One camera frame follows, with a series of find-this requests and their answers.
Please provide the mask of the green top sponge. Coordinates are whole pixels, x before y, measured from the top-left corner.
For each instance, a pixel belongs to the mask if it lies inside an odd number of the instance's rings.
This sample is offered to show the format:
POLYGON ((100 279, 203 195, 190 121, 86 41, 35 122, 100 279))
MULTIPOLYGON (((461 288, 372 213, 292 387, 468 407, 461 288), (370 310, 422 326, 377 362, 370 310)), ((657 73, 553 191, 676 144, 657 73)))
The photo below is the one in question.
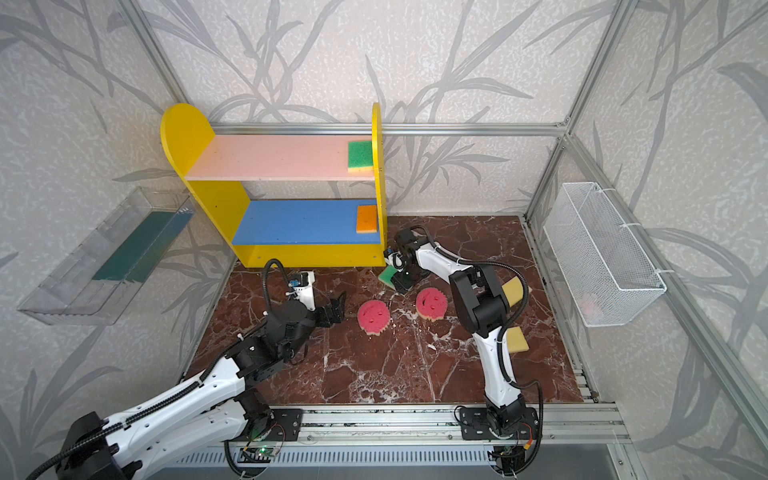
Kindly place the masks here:
POLYGON ((396 268, 391 265, 387 265, 386 268, 378 275, 378 280, 387 288, 396 290, 397 287, 394 285, 393 277, 397 273, 398 270, 396 268))

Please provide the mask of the orange sponge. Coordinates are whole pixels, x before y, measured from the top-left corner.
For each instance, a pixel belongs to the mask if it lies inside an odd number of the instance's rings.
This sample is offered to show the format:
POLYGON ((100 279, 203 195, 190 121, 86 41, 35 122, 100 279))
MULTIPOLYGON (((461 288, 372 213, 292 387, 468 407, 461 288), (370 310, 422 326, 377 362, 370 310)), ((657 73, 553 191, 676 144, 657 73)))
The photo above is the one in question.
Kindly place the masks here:
POLYGON ((356 216, 356 233, 373 234, 378 232, 378 213, 376 205, 359 205, 356 216))

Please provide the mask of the yellow sponge green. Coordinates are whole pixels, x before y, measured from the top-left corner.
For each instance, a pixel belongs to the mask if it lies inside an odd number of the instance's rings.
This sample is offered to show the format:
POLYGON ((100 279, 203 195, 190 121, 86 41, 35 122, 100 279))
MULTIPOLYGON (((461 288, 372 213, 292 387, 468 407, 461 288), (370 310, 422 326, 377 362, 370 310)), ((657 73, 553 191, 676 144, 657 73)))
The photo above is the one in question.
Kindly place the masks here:
POLYGON ((349 173, 372 172, 373 144, 371 140, 350 141, 347 144, 347 170, 349 173))

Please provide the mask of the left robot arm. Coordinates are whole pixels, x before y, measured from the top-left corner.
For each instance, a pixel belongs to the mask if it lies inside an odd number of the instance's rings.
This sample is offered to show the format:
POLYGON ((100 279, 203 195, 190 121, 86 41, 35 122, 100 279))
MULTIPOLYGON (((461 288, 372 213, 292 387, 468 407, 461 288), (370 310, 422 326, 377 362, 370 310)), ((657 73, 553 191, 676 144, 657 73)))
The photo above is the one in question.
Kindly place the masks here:
POLYGON ((345 318, 345 294, 309 309, 290 298, 201 373, 135 407, 102 418, 90 412, 70 427, 60 452, 31 473, 59 479, 144 479, 215 441, 273 425, 257 387, 280 372, 317 328, 345 318))

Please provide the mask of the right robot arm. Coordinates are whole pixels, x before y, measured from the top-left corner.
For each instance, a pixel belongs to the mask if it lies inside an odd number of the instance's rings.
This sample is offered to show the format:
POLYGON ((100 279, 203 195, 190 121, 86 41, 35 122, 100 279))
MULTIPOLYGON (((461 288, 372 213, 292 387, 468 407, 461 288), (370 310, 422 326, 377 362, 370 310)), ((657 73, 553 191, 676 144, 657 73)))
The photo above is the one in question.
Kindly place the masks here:
POLYGON ((530 408, 522 393, 538 385, 536 381, 516 381, 508 352, 506 333, 529 301, 522 273, 501 262, 469 260, 451 253, 422 225, 397 232, 394 246, 385 251, 385 257, 396 270, 393 285, 402 293, 429 275, 449 284, 458 320, 471 334, 480 355, 488 412, 506 422, 522 417, 530 408), (515 310, 511 309, 496 268, 512 273, 520 281, 523 294, 515 310))

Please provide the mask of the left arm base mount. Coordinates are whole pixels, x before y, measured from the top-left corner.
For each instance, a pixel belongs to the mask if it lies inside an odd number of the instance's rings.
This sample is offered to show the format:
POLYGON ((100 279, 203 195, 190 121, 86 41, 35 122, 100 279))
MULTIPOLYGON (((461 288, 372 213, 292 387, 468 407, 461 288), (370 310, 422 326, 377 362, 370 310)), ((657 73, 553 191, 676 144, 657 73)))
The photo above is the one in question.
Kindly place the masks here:
POLYGON ((232 441, 246 440, 295 442, 298 440, 304 411, 299 408, 276 408, 249 420, 244 430, 232 441))

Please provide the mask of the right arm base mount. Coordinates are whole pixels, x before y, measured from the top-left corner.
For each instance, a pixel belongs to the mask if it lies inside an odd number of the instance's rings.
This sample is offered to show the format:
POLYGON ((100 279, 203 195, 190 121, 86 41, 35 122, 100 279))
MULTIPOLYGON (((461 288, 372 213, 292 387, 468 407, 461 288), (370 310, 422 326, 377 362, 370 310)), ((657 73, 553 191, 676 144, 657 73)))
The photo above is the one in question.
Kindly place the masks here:
POLYGON ((499 412, 491 408, 457 406, 453 412, 463 440, 514 440, 539 438, 539 418, 532 407, 499 412))

